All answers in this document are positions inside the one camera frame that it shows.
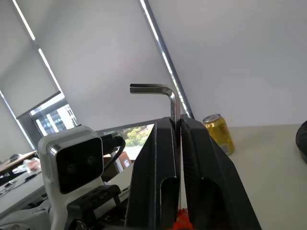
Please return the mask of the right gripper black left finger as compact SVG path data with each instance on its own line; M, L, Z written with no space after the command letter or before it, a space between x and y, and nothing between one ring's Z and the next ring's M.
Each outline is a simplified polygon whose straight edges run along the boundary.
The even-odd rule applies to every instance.
M133 165L126 228L173 227L180 184L175 136L168 117L161 118L154 124Z

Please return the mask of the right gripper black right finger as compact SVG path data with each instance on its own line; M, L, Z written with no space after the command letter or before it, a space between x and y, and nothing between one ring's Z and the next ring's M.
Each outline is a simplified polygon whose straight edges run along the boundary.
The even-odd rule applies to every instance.
M196 230L262 230L235 165L205 126L181 118L189 221Z

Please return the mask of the silver L-shaped hex key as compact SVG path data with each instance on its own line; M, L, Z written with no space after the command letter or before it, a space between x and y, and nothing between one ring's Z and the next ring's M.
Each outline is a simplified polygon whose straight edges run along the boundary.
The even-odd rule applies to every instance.
M176 91L170 86L163 84L130 84L131 94L160 94L166 95L170 100L170 120L174 128L178 128L180 120L180 98Z

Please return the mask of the red hex key holder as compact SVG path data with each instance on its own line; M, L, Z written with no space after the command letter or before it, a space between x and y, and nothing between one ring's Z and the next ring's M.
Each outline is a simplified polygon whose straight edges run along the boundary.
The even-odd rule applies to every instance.
M193 230L189 221L188 209L183 208L177 212L177 220L174 223L174 230Z

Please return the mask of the brown cardboard box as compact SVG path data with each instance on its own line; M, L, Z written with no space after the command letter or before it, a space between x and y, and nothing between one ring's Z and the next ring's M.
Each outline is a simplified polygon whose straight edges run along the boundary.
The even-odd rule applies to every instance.
M122 172L126 168L128 168L132 164L129 156L124 151L122 154L118 157L118 159L115 160L115 168L118 173Z

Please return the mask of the yellow drink can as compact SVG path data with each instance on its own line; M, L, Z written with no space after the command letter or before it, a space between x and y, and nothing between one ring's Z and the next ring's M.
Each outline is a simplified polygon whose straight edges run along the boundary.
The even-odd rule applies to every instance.
M221 147L227 156L235 151L235 147L228 130L226 121L220 114L213 114L203 119L203 124L207 128L210 136Z

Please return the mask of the white background desk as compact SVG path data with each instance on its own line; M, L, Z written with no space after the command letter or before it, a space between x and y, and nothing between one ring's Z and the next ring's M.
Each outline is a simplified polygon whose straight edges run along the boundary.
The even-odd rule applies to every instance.
M7 189L0 186L0 219L38 200L46 193L42 173L25 172Z

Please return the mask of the brown wooden desk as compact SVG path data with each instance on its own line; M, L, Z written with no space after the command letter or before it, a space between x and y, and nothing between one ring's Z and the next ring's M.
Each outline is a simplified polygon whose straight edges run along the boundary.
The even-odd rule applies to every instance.
M5 174L14 175L13 169L17 168L19 165L23 164L23 161L26 159L31 159L33 157L37 157L37 151L32 151L23 155L19 155L14 161L13 160L7 160L6 162L0 164L0 176L3 176Z

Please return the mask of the dark round object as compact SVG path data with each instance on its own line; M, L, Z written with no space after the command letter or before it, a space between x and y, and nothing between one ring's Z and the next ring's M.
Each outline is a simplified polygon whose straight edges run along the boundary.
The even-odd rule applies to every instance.
M299 149L301 158L307 164L307 120L298 129L295 143Z

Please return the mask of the white roller blind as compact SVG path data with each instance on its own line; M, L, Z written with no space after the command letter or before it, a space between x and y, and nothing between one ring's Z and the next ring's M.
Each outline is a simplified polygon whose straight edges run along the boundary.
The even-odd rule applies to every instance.
M132 83L171 85L138 0L17 0L77 121L94 130L170 115L164 95Z
M60 93L12 0L0 0L0 91L16 117Z

